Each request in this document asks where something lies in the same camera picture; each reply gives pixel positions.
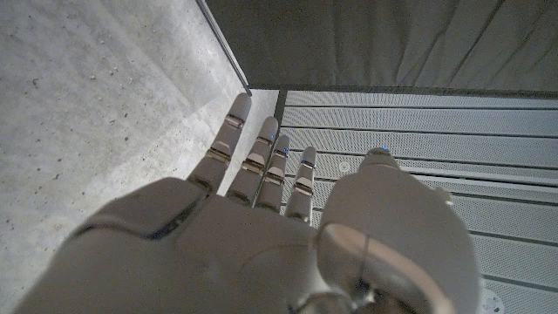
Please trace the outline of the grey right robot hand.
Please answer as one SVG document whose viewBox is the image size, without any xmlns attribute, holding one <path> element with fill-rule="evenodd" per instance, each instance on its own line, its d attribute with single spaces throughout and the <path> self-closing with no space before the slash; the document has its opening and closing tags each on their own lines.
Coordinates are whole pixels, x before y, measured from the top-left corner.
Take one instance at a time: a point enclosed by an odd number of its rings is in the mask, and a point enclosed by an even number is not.
<svg viewBox="0 0 558 314">
<path fill-rule="evenodd" d="M 451 196 L 384 147 L 311 225 L 316 151 L 282 198 L 289 141 L 267 118 L 225 195 L 251 107 L 238 95 L 186 179 L 106 204 L 64 241 L 19 313 L 474 313 L 480 271 Z"/>
</svg>

